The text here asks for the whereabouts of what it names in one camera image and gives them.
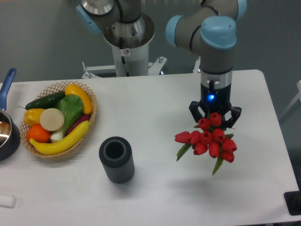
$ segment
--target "fruit basket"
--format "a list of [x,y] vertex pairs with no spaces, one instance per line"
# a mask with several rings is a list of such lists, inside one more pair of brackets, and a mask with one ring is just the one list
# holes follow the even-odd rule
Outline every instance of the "fruit basket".
[[88,133],[90,132],[91,127],[92,127],[92,125],[95,121],[96,112],[97,112],[96,96],[95,96],[93,90],[90,89],[90,87],[88,87],[87,85],[82,84],[80,82],[77,82],[77,81],[62,81],[60,83],[52,84],[51,86],[48,86],[42,93],[40,93],[40,95],[37,97],[37,99],[45,97],[45,96],[53,94],[53,93],[64,91],[65,88],[70,84],[75,84],[75,85],[78,85],[81,88],[83,88],[83,90],[86,92],[86,94],[88,95],[88,97],[90,98],[90,100],[92,102],[93,110],[92,110],[91,117],[90,117],[90,120],[89,120],[88,131],[77,143],[75,143],[72,147],[70,147],[66,151],[58,153],[58,154],[42,154],[42,153],[38,152],[37,149],[27,140],[26,135],[27,135],[27,131],[29,130],[30,126],[27,125],[23,121],[21,123],[21,126],[20,126],[21,143],[24,145],[24,147],[28,151],[30,151],[32,154],[34,154],[34,155],[36,155],[40,158],[48,158],[48,159],[49,158],[59,158],[59,157],[66,156],[66,155],[70,154],[71,152],[73,152],[82,143],[82,141],[85,139],[85,137],[88,135]]

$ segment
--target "blue pot handle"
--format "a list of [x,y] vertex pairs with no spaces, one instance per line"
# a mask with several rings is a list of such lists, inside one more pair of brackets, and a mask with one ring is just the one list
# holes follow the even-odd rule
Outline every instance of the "blue pot handle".
[[17,70],[15,68],[10,68],[8,74],[5,77],[3,85],[0,89],[0,109],[6,110],[6,98],[8,96],[8,91],[13,83],[14,77]]

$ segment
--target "orange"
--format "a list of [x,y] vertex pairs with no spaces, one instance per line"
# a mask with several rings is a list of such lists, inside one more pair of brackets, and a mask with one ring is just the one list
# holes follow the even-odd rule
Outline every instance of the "orange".
[[45,130],[41,125],[34,125],[29,128],[26,134],[26,139],[34,139],[39,143],[48,143],[50,140],[50,132]]

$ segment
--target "saucepan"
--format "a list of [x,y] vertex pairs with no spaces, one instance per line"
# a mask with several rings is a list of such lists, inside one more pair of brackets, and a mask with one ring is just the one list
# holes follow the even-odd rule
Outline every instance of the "saucepan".
[[20,132],[6,113],[9,88],[16,75],[16,69],[10,68],[0,89],[0,161],[11,156],[20,145]]

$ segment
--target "blue led light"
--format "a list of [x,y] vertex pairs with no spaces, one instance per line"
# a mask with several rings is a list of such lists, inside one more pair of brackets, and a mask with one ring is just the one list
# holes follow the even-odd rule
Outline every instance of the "blue led light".
[[215,98],[215,95],[213,95],[213,94],[210,94],[210,95],[207,96],[207,100],[208,100],[209,102],[213,101],[214,98]]

